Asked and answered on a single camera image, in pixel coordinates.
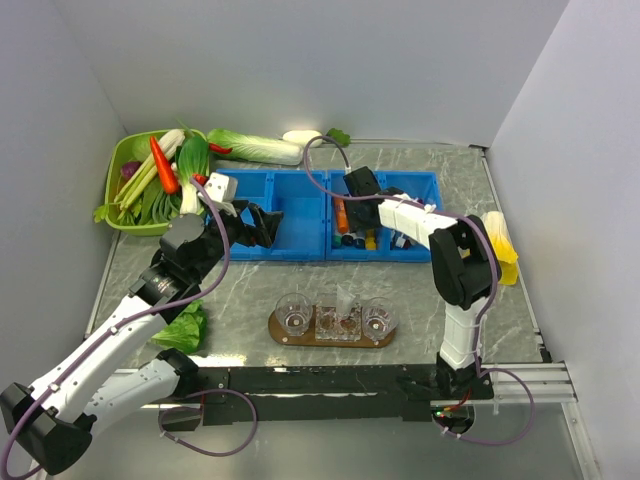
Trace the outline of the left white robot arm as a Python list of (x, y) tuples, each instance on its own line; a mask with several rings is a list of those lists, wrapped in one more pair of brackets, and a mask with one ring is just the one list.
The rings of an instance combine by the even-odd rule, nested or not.
[(138, 372), (118, 381), (120, 363), (168, 327), (192, 302), (216, 264), (227, 268), (230, 248), (270, 247), (284, 217), (236, 200), (176, 217), (159, 240), (151, 265), (130, 287), (111, 316), (64, 361), (29, 385), (10, 384), (1, 394), (9, 440), (1, 454), (1, 476), (10, 478), (8, 457), (19, 444), (39, 470), (59, 474), (74, 465), (93, 438), (150, 401), (192, 398), (196, 364), (175, 348), (162, 351)]

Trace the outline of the white red toothpaste tube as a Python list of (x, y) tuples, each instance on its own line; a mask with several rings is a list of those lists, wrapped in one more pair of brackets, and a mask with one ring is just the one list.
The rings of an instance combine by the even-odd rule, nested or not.
[(347, 320), (354, 308), (359, 305), (359, 296), (351, 293), (348, 289), (336, 286), (336, 319), (338, 321)]

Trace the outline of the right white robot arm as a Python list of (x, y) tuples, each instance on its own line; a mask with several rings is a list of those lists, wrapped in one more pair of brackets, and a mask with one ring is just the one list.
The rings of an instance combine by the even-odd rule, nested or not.
[(398, 188), (382, 188), (367, 167), (343, 179), (355, 222), (394, 230), (429, 250), (434, 285), (445, 302), (436, 383), (444, 396), (459, 398), (481, 372), (481, 331), (500, 276), (485, 227), (477, 216), (444, 214)]

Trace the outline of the clear plastic cup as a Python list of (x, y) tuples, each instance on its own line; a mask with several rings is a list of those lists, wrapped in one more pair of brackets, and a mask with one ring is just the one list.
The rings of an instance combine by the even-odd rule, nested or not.
[(306, 295), (292, 292), (278, 300), (274, 313), (288, 335), (302, 336), (309, 328), (313, 307)]
[(368, 299), (362, 305), (362, 332), (374, 344), (384, 341), (395, 331), (399, 317), (393, 302), (385, 297)]

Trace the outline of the clear square organizer tray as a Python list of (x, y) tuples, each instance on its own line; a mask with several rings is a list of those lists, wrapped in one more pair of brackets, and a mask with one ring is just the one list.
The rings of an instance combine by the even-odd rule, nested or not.
[(339, 318), (333, 306), (317, 306), (314, 338), (319, 342), (354, 343), (362, 338), (361, 306), (356, 304), (348, 315)]

